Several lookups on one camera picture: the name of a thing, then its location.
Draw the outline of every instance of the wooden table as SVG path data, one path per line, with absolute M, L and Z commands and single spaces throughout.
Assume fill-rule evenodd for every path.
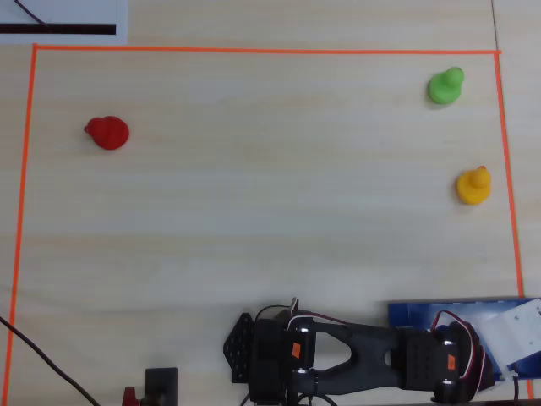
M 133 1 L 129 29 L 131 45 L 495 49 L 489 1 Z M 0 52 L 8 315 L 30 48 Z M 426 83 L 453 65 L 464 94 L 434 108 Z M 82 133 L 107 114 L 132 130 L 113 153 Z M 102 404 L 168 365 L 180 404 L 238 404 L 223 339 L 294 295 L 374 324 L 389 300 L 516 295 L 492 55 L 39 51 L 31 124 L 17 325 Z M 453 182 L 481 164 L 494 192 L 461 206 Z M 84 403 L 15 341 L 9 404 L 43 400 Z

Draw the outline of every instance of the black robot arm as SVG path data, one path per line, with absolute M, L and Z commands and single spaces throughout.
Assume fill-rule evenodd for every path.
M 377 387 L 433 392 L 437 403 L 465 403 L 494 385 L 492 365 L 472 327 L 463 322 L 434 331 L 314 321 L 290 309 L 252 322 L 241 315 L 224 343 L 232 381 L 249 384 L 256 404 L 298 405 L 305 397 L 343 395 Z M 317 334 L 347 345 L 350 358 L 314 368 Z

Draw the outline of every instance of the orange tape border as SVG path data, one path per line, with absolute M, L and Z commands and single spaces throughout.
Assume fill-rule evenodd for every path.
M 511 213 L 511 228 L 513 233 L 513 246 L 515 250 L 516 262 L 516 282 L 518 294 L 524 297 L 524 284 L 522 280 L 522 263 L 520 255 L 520 246 L 518 240 L 518 229 L 516 225 L 515 198 L 513 195 L 513 183 L 511 178 L 511 159 L 509 157 L 509 144 L 507 139 L 507 126 L 505 122 L 505 107 L 503 98 L 503 89 L 501 84 L 500 69 L 500 50 L 385 50 L 385 49 L 275 49 L 275 48 L 227 48 L 227 47 L 131 47 L 131 46 L 58 46 L 58 45 L 32 45 L 32 58 L 30 62 L 30 77 L 28 85 L 28 96 L 26 101 L 26 119 L 25 119 L 25 137 L 23 141 L 23 156 L 20 173 L 19 187 L 19 209 L 17 217 L 17 235 L 15 242 L 14 257 L 14 276 L 11 292 L 11 305 L 9 310 L 9 322 L 15 324 L 15 314 L 17 309 L 17 294 L 19 287 L 19 265 L 21 256 L 21 246 L 23 238 L 23 224 L 25 218 L 25 188 L 26 174 L 28 167 L 28 150 L 30 142 L 30 125 L 32 118 L 32 103 L 34 100 L 34 84 L 36 82 L 36 63 L 37 52 L 42 51 L 100 51 L 100 52 L 120 52 L 120 51 L 145 51 L 145 52 L 204 52 L 204 53 L 258 53 L 258 54 L 279 54 L 279 55 L 493 55 L 495 61 L 495 76 L 498 89 L 498 103 L 500 109 L 501 136 L 504 147 L 505 174 L 507 177 L 507 190 L 509 195 L 509 207 Z M 13 354 L 14 335 L 8 332 L 8 344 L 6 348 L 6 363 L 3 378 L 3 392 L 1 406 L 8 404 L 9 378 L 11 372 L 11 362 Z M 533 384 L 527 382 L 528 397 L 534 398 Z

